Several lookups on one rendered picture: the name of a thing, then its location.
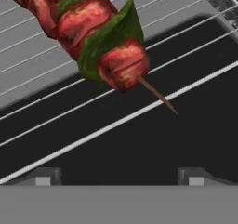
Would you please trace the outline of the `meat and pepper kebab skewer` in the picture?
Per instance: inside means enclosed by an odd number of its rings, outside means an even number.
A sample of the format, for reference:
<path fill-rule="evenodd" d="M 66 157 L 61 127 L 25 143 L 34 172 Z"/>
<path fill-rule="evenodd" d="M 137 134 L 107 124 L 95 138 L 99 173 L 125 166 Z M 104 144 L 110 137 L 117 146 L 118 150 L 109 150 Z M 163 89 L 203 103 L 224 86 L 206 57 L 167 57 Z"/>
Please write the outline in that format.
<path fill-rule="evenodd" d="M 149 55 L 134 0 L 117 9 L 110 0 L 13 0 L 31 11 L 90 81 L 122 93 L 141 83 L 166 106 L 171 103 L 146 80 Z"/>

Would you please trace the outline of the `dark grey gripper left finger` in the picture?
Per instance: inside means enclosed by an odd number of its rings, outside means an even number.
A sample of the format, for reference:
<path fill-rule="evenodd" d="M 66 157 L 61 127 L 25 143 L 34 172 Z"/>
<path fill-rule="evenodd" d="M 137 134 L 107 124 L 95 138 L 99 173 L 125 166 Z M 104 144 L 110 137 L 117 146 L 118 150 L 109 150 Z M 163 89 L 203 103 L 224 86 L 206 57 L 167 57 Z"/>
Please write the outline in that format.
<path fill-rule="evenodd" d="M 61 169 L 59 167 L 38 167 L 27 176 L 7 182 L 7 185 L 17 186 L 58 186 L 60 184 Z"/>

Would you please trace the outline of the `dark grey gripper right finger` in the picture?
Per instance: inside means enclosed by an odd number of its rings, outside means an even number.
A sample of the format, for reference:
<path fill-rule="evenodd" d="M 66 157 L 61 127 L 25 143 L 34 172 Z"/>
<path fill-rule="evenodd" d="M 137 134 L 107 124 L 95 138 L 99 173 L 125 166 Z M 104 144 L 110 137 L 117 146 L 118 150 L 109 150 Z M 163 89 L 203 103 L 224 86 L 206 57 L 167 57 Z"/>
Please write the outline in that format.
<path fill-rule="evenodd" d="M 216 178 L 202 168 L 178 169 L 178 184 L 181 186 L 235 186 L 236 183 L 223 178 Z"/>

